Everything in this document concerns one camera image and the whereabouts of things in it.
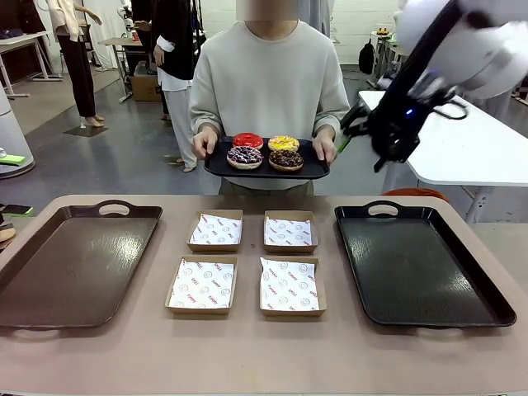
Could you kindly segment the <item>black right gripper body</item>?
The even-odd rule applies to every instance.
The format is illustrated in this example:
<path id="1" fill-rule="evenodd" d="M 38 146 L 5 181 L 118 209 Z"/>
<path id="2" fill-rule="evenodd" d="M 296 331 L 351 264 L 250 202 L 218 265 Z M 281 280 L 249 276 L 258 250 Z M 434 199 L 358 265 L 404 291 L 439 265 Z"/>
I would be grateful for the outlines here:
<path id="1" fill-rule="evenodd" d="M 421 110 L 409 97 L 382 97 L 370 116 L 373 150 L 384 161 L 406 161 L 419 144 Z"/>

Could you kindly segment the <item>person's left hand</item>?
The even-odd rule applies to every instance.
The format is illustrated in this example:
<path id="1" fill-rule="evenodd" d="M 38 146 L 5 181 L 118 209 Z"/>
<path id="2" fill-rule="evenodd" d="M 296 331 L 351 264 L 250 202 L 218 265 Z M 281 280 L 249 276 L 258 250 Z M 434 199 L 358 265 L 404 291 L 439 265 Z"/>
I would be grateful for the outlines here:
<path id="1" fill-rule="evenodd" d="M 328 165 L 332 164 L 337 157 L 337 148 L 334 144 L 335 131 L 321 129 L 313 139 L 313 149 L 319 161 L 324 161 Z"/>

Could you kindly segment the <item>person's right hand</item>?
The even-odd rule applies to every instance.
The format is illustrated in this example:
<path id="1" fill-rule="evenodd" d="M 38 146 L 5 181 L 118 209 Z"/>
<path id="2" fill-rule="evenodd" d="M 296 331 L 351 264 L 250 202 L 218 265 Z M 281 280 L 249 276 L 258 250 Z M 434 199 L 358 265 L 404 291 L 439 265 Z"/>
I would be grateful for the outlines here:
<path id="1" fill-rule="evenodd" d="M 211 129 L 205 129 L 194 136 L 192 149 L 198 159 L 204 160 L 214 152 L 217 141 L 218 135 L 216 132 Z"/>

